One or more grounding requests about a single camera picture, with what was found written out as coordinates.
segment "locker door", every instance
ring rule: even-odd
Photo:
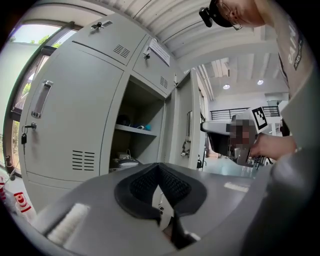
[[[171,61],[168,66],[157,54],[150,51],[150,58],[144,58],[144,50],[150,45],[152,38],[150,37],[144,45],[134,67],[133,71],[143,76],[149,82],[158,87],[161,91],[169,94],[174,89],[175,79],[175,63]]]
[[[25,155],[19,148],[27,172],[66,181],[99,175],[103,132],[122,74],[76,49],[43,67],[31,104],[23,110],[28,111],[24,125],[37,125],[28,130]]]
[[[196,71],[189,71],[178,83],[165,102],[164,161],[191,169],[197,168],[200,143],[200,100]],[[192,111],[192,121],[188,125],[188,113]],[[187,130],[191,129],[191,142],[185,144],[189,154],[182,157]]]
[[[104,28],[92,29],[101,22]],[[111,14],[82,28],[72,41],[103,53],[127,65],[146,32],[119,14]]]

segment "red and white bottle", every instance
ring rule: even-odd
[[[15,193],[15,207],[18,214],[24,217],[28,222],[31,222],[37,215],[35,209],[28,204],[26,197],[23,192]]]

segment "open locker compartment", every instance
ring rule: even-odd
[[[119,165],[119,153],[131,156],[139,164],[158,161],[164,101],[165,99],[149,86],[134,77],[130,78],[114,127],[110,151],[110,172],[126,168]],[[137,128],[139,126],[148,126],[149,129]]]
[[[163,142],[159,162],[196,169],[201,116],[195,70],[192,69],[184,75],[165,99],[164,106]]]

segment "white label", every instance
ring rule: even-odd
[[[247,193],[249,190],[249,188],[246,186],[239,186],[236,184],[232,184],[231,182],[227,182],[226,184],[224,184],[224,187],[227,189],[236,190],[244,193]]]
[[[158,55],[170,67],[170,55],[158,44],[155,39],[152,39],[149,47],[156,55]]]

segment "dark cap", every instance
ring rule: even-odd
[[[215,23],[224,28],[232,27],[230,21],[226,20],[219,12],[219,9],[216,4],[217,0],[211,0],[209,6],[210,17],[213,19]]]

